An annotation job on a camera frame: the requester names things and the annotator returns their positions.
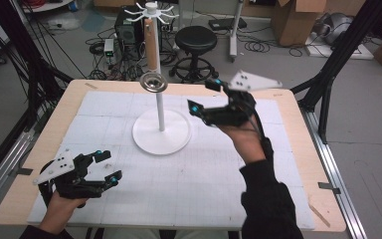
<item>black stool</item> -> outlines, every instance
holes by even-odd
[[[170,77],[178,76],[182,80],[181,83],[204,81],[210,76],[219,77],[219,73],[208,61],[199,58],[199,56],[216,47],[216,34],[201,26],[185,27],[176,34],[175,43],[187,55],[191,54],[191,57],[178,61],[169,71]],[[199,61],[204,63],[203,67],[198,66]]]

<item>black sweater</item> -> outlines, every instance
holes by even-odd
[[[278,183],[273,166],[267,161],[257,161],[241,168],[247,183],[241,203],[247,219],[242,228],[244,239],[302,238],[296,226],[295,207],[287,186]],[[28,226],[20,239],[57,239],[59,236]]]

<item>person's arm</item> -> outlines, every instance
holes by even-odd
[[[247,212],[243,238],[302,238],[287,186],[276,180],[274,166],[266,160],[253,125],[247,121],[239,127],[219,126],[219,129],[231,138],[246,164],[240,170],[247,184],[241,197]]]
[[[20,239],[59,238],[58,235],[65,229],[74,210],[86,203],[87,199],[68,199],[61,197],[58,191],[54,192],[45,217],[39,227],[28,226],[21,235]]]

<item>box flap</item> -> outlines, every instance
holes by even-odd
[[[326,0],[295,0],[296,12],[323,12]]]
[[[284,5],[286,5],[290,0],[278,0],[279,2],[279,5],[281,5],[281,7],[283,7]]]

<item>gray floor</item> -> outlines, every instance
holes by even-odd
[[[114,23],[112,16],[104,16],[91,9],[82,10],[76,13],[82,27],[55,36],[85,75],[93,69],[93,56],[85,40],[96,37],[97,32],[108,29]],[[192,24],[207,26],[208,19],[195,15]],[[247,31],[269,25],[266,20],[247,19],[247,22]],[[271,30],[254,33],[254,36],[264,40],[273,38]],[[56,44],[51,41],[48,43],[60,70],[81,79],[82,75]],[[372,44],[367,47],[372,51],[376,48]],[[255,53],[245,50],[244,44],[239,43],[239,56],[235,63],[231,63],[228,57],[229,39],[220,35],[216,49],[204,58],[216,67],[220,79],[229,80],[237,71],[244,70],[280,80],[284,88],[289,89],[315,76],[326,61],[324,58],[309,57],[304,49],[301,50],[301,57],[293,57],[288,49],[281,48]],[[169,78],[167,71],[167,68],[162,68],[168,81],[179,83],[178,79]],[[0,143],[26,107],[26,97],[12,65],[0,65]],[[327,138],[367,236],[382,238],[382,66],[375,60],[350,60],[338,75],[331,96]],[[0,201],[11,179],[1,189]],[[0,238],[17,238],[21,231],[20,227],[0,226]],[[74,229],[73,234],[83,238],[85,230]],[[305,236],[318,238],[318,235],[308,233]],[[320,237],[347,236],[346,233],[340,233],[323,234]]]

